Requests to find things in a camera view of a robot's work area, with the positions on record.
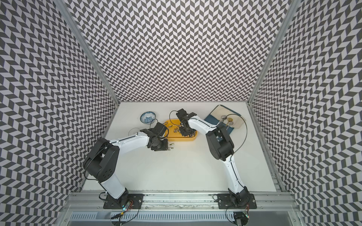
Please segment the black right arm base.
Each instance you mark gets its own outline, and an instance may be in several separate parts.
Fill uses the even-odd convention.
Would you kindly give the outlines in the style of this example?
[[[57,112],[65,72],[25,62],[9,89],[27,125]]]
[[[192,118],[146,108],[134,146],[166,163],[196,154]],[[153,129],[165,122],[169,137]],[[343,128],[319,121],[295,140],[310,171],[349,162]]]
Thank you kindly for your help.
[[[233,193],[229,190],[228,194],[216,194],[218,208],[221,210],[226,209],[257,209],[255,196],[249,192],[247,187],[244,187],[241,192]]]

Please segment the yellow plastic storage box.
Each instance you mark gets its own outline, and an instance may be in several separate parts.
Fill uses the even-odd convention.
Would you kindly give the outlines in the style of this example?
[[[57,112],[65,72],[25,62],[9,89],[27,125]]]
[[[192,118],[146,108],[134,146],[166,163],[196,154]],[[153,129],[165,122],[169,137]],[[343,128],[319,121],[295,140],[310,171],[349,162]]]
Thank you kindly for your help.
[[[163,124],[168,128],[168,131],[164,133],[164,136],[166,136],[170,142],[193,141],[198,135],[196,131],[194,131],[193,135],[187,137],[182,136],[181,133],[174,133],[174,129],[180,127],[180,120],[178,119],[167,120]]]

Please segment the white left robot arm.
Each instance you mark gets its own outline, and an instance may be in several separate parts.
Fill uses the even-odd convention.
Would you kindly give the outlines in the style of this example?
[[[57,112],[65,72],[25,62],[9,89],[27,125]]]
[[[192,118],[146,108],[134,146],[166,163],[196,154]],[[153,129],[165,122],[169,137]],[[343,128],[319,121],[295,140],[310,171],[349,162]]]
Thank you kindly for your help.
[[[83,168],[105,189],[108,196],[115,201],[121,201],[127,197],[128,190],[116,175],[119,156],[141,147],[152,151],[167,151],[168,132],[168,128],[158,122],[153,128],[140,130],[125,138],[100,138],[87,154]]]

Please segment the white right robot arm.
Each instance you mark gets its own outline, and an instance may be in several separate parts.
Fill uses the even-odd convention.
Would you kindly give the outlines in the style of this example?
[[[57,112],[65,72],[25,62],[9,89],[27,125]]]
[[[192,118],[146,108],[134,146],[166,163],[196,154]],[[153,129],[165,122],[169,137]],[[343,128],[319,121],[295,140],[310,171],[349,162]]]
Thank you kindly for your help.
[[[184,109],[178,110],[176,116],[180,121],[182,136],[186,137],[194,132],[205,135],[211,155],[223,162],[231,199],[237,202],[247,201],[250,193],[241,181],[235,165],[236,150],[227,131],[229,124],[224,124],[228,115],[223,116],[216,125],[201,119],[196,113],[187,113]]]

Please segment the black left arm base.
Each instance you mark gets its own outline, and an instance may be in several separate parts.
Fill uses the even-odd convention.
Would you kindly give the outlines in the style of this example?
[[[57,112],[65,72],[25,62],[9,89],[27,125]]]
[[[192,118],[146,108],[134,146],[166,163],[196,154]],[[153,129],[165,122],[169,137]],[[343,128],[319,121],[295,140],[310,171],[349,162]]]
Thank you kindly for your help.
[[[139,210],[143,204],[144,196],[141,193],[129,194],[128,191],[125,191],[120,198],[115,199],[107,194],[103,209],[125,210],[125,207],[129,205],[128,209],[132,207],[133,210]]]

